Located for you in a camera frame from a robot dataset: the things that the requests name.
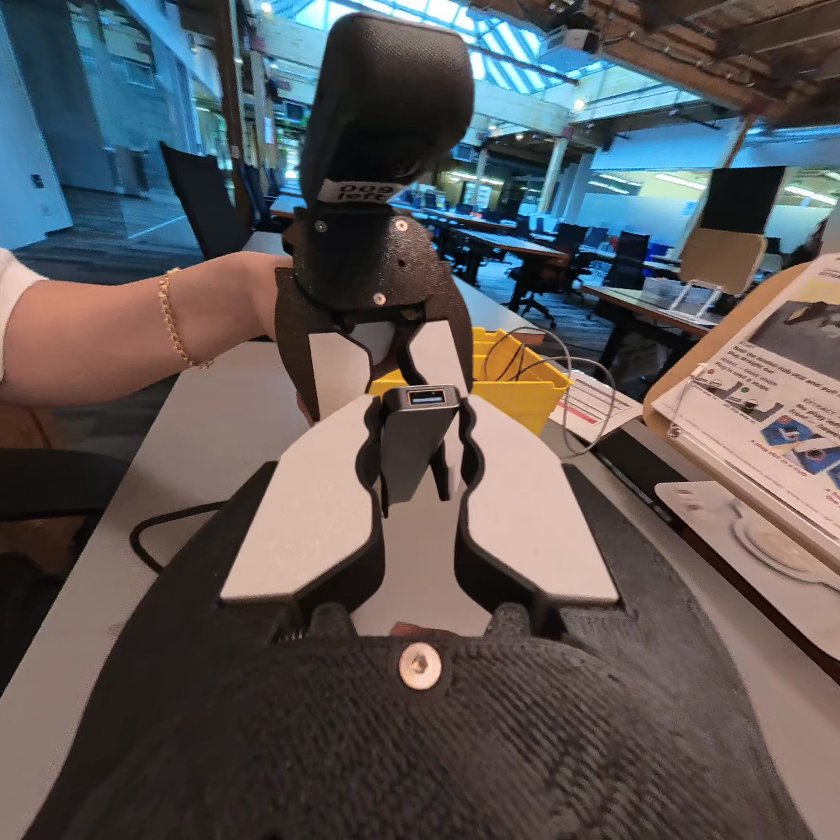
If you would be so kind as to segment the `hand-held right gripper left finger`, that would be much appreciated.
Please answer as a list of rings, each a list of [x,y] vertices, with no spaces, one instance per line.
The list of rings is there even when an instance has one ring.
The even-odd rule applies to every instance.
[[[381,401],[363,395],[279,458],[220,592],[225,604],[325,602],[354,611],[385,577],[378,479]]]

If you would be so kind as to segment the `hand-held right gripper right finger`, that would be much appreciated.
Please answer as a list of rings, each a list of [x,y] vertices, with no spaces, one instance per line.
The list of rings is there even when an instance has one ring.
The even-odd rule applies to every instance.
[[[614,607],[616,583],[563,464],[534,433],[482,397],[460,407],[464,446],[455,578],[493,612]]]

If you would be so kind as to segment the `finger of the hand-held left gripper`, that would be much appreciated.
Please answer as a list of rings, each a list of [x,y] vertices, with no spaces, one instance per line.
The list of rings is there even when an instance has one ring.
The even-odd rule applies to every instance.
[[[323,420],[367,393],[374,373],[389,358],[396,337],[392,323],[362,323],[350,333],[310,335],[312,372]]]
[[[409,385],[452,385],[459,394],[470,391],[448,321],[425,322],[407,341]]]

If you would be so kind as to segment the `yellow plastic bin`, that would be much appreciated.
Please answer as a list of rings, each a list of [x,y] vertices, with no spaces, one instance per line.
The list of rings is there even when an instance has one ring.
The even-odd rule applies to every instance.
[[[571,380],[530,346],[530,332],[518,329],[507,334],[481,327],[472,331],[473,392],[540,436]]]

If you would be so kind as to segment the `person's left forearm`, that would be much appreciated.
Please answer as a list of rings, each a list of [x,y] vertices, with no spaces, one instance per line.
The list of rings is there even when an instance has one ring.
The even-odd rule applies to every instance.
[[[5,321],[2,403],[96,403],[209,362],[220,291],[207,268],[118,287],[37,280]]]

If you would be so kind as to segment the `person's left hand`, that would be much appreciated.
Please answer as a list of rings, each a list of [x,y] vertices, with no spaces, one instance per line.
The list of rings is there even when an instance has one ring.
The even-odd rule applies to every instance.
[[[277,270],[289,270],[288,255],[241,251],[206,264],[214,280],[221,282],[220,298],[214,303],[216,334],[222,347],[231,350],[251,340],[277,340]]]

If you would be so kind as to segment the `printed paper sheet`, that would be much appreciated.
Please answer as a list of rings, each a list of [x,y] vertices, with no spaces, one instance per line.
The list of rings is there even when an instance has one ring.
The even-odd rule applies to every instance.
[[[549,420],[587,445],[596,445],[620,427],[639,419],[643,406],[611,386],[576,369],[572,385]]]

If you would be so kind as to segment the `black mesh office chair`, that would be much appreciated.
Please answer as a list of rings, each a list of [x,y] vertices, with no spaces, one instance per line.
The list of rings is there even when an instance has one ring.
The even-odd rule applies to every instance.
[[[549,309],[536,300],[539,295],[563,293],[568,295],[575,280],[589,269],[590,257],[581,253],[581,247],[589,228],[562,223],[554,236],[551,255],[525,255],[519,268],[509,271],[509,277],[516,281],[507,307],[518,312],[521,307],[527,312],[537,309],[556,328],[557,322]]]
[[[648,255],[649,235],[622,231],[616,241],[615,256],[603,286],[640,291],[644,288],[644,263]]]

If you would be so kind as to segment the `black high-back chair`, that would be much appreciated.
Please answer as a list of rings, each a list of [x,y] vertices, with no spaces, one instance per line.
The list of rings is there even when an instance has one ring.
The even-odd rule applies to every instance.
[[[159,142],[172,189],[181,202],[205,260],[240,252],[250,233],[231,203],[216,157]]]

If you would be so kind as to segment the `illustrated instruction board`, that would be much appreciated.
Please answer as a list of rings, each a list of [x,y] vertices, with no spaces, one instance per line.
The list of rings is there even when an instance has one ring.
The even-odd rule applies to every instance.
[[[644,421],[838,571],[839,255],[761,283],[646,396]]]

